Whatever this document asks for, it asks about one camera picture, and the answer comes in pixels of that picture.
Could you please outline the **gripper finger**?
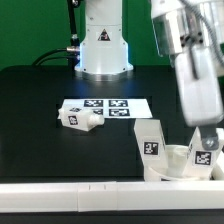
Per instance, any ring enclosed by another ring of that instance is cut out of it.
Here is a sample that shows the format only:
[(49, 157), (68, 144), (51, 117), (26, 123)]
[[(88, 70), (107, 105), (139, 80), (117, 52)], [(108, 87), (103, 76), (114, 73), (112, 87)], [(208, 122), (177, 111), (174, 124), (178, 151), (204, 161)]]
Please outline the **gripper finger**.
[(199, 131), (205, 150), (217, 150), (219, 148), (219, 138), (215, 126), (201, 126)]

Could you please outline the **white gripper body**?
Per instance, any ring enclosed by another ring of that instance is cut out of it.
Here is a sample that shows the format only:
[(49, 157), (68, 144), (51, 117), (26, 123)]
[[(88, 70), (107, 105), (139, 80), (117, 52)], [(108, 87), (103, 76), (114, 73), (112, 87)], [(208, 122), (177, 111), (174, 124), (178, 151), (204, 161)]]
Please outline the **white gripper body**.
[(183, 115), (188, 126), (219, 123), (224, 108), (212, 53), (194, 46), (175, 59), (175, 70)]

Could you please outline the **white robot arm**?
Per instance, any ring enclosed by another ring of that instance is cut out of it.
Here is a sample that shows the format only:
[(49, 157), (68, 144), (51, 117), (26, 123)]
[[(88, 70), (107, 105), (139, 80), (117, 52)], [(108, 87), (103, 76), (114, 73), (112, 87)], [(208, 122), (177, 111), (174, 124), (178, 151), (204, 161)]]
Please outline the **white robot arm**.
[[(76, 74), (96, 81), (129, 72), (122, 36), (122, 0), (82, 0), (86, 34)], [(224, 75), (224, 0), (148, 0), (158, 54), (175, 68), (184, 119), (199, 129), (204, 149), (216, 150), (224, 119), (218, 78)]]

